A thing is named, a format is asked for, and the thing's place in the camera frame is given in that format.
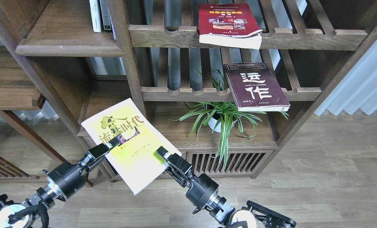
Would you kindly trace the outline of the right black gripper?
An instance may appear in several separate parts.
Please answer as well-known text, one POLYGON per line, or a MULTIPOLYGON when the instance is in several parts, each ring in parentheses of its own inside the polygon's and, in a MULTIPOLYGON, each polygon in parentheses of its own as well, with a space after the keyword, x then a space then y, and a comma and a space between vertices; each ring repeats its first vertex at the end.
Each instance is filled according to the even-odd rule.
POLYGON ((193 166, 178 154, 171 154, 163 146, 160 146, 156 153, 159 154, 169 165, 167 172, 182 187, 187 187, 186 198, 193 203, 197 209, 193 214, 206 209, 213 211, 220 198, 218 196, 219 185, 208 175, 201 174, 197 177, 193 172, 193 166))

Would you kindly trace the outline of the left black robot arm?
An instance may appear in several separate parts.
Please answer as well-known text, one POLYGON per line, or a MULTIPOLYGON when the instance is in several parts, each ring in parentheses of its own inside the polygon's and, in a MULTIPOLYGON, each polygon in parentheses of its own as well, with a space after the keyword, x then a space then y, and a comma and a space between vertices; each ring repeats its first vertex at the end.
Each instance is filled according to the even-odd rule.
POLYGON ((37 219, 41 219, 42 227, 47 228, 48 210, 55 205, 55 200, 65 202, 78 192, 86 184, 84 175, 99 165, 119 143, 119 136, 116 136, 87 150, 76 164, 64 162, 51 172, 44 170, 48 185, 22 203, 8 201, 6 194, 0 195, 0 228, 30 228, 37 219))

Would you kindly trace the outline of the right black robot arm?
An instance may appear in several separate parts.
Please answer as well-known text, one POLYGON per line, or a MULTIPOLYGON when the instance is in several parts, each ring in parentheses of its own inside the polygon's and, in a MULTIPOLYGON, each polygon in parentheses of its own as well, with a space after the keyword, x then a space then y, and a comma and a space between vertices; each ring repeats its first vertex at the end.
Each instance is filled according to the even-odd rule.
POLYGON ((208 175, 196 176, 193 166, 178 154, 159 147, 157 153, 167 162, 167 172, 182 187, 187 187, 186 198, 196 207, 193 214, 206 210, 210 216, 225 228, 255 228, 262 224, 265 228, 294 228, 296 222, 252 201, 236 210, 218 195, 219 185, 208 175))

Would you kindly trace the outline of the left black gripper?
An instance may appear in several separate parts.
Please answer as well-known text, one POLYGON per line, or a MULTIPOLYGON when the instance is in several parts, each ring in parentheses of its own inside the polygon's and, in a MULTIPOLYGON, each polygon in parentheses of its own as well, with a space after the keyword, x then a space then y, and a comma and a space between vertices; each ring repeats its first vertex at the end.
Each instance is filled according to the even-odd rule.
POLYGON ((65 201, 79 191, 86 183, 83 175, 93 170, 112 148, 120 144, 118 137, 87 150, 76 164, 66 161, 51 172, 43 170, 48 176, 48 185, 43 188, 42 201, 54 201, 57 198, 65 201))

